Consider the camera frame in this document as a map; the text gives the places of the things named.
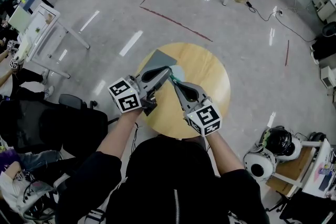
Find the black chair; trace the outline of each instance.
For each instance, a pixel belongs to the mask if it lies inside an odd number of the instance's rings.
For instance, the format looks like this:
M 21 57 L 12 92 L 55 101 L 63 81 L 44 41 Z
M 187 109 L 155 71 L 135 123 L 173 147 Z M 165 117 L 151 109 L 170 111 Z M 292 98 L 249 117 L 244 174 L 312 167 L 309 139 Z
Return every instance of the black chair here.
M 280 193 L 277 191 L 278 194 L 280 194 L 281 199 L 272 207 L 272 208 L 266 208 L 266 212 L 271 212 L 273 210 L 277 210 L 277 212 L 283 211 L 286 204 L 290 201 L 290 198 L 288 198 L 286 195 Z
M 325 37 L 331 37 L 333 35 L 336 35 L 336 22 L 330 22 L 325 25 L 322 29 L 322 34 Z
M 78 97 L 61 94 L 59 104 L 10 100 L 0 103 L 1 137 L 18 153 L 64 150 L 87 157 L 97 150 L 108 132 L 105 113 L 90 108 Z
M 288 219 L 299 220 L 303 224 L 323 223 L 329 212 L 336 210 L 336 202 L 297 191 L 290 199 L 282 200 L 279 216 L 286 224 L 294 224 Z
M 5 0 L 0 4 L 0 14 L 6 12 L 11 17 L 15 11 L 15 0 Z

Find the wooden tabletop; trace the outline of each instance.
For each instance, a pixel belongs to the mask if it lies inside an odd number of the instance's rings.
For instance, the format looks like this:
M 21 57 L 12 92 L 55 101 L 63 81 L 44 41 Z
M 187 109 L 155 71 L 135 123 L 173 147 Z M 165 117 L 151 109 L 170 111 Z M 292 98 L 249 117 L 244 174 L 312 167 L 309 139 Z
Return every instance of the wooden tabletop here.
M 225 117 L 230 101 L 230 81 L 223 64 L 208 50 L 189 43 L 172 43 L 158 50 L 177 60 L 183 68 L 185 81 L 200 85 L 218 105 Z M 155 51 L 143 59 L 137 73 Z M 148 126 L 158 133 L 174 138 L 191 138 L 199 134 L 183 120 L 183 111 L 174 87 L 166 81 L 155 93 L 157 107 L 149 116 L 141 114 Z
M 310 163 L 311 161 L 310 155 L 312 149 L 314 148 L 306 146 L 302 147 L 299 157 L 292 161 L 279 164 L 276 173 L 293 180 L 298 180 L 302 172 L 305 172 L 304 169 L 307 167 L 307 162 Z M 273 176 L 267 180 L 266 185 L 284 195 L 288 195 L 293 187 L 292 184 Z

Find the shoe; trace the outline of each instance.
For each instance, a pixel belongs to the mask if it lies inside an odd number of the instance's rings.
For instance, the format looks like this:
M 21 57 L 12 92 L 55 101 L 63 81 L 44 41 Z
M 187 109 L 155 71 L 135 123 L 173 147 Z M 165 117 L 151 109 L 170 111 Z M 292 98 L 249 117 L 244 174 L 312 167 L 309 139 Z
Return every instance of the shoe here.
M 316 60 L 314 58 L 314 53 L 313 52 L 310 53 L 310 56 L 311 56 L 311 58 L 313 58 L 313 61 L 314 61 L 315 65 L 318 65 L 319 64 L 319 60 Z
M 44 100 L 48 100 L 50 96 L 54 93 L 54 86 L 50 86 L 47 90 L 44 91 Z
M 41 73 L 41 76 L 43 77 L 41 84 L 45 85 L 47 83 L 48 75 L 49 75 L 49 69 L 43 70 L 43 72 Z

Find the round wooden table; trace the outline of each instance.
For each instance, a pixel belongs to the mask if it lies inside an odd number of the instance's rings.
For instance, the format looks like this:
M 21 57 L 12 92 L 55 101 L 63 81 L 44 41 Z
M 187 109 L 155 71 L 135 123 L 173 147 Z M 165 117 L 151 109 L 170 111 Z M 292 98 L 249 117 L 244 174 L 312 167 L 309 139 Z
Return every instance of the round wooden table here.
M 200 85 L 225 117 L 230 102 L 230 81 L 222 63 L 208 50 L 189 43 L 172 43 L 158 50 L 177 60 L 183 68 L 185 81 Z M 141 62 L 137 73 L 155 51 Z M 157 107 L 143 120 L 158 133 L 174 138 L 191 138 L 199 134 L 183 120 L 183 111 L 173 85 L 166 81 L 155 93 Z

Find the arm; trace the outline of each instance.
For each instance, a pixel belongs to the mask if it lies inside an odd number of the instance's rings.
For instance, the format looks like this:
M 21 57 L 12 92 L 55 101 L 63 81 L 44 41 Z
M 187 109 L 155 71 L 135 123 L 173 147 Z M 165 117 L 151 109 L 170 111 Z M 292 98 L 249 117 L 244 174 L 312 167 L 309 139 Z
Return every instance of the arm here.
M 141 111 L 122 114 L 97 151 L 68 179 L 56 209 L 57 224 L 77 223 L 90 210 L 97 209 L 120 182 L 120 158 Z
M 14 73 L 13 69 L 9 70 L 3 77 L 0 78 L 0 87 L 5 84 L 7 79 Z
M 105 137 L 101 142 L 97 151 L 112 155 L 121 159 L 122 153 L 125 150 L 126 143 L 135 121 L 141 114 L 142 109 L 136 109 L 125 114 L 122 114 L 117 122 L 115 128 Z
M 0 54 L 0 63 L 7 57 L 9 54 L 8 50 L 5 50 L 2 54 Z M 13 69 L 10 69 L 4 76 L 0 78 L 0 87 L 5 84 L 7 79 L 14 73 Z
M 5 174 L 11 179 L 14 179 L 16 174 L 21 172 L 21 166 L 19 162 L 13 162 L 9 168 L 5 171 Z
M 244 169 L 241 161 L 218 132 L 206 136 L 206 139 L 214 154 L 220 175 L 234 170 Z
M 221 175 L 221 189 L 229 198 L 230 211 L 248 224 L 269 224 L 261 203 L 259 184 L 244 170 L 243 164 L 218 132 L 206 138 Z
M 0 62 L 2 62 L 7 57 L 8 54 L 9 54 L 8 50 L 5 50 L 3 53 L 1 53 L 0 54 Z

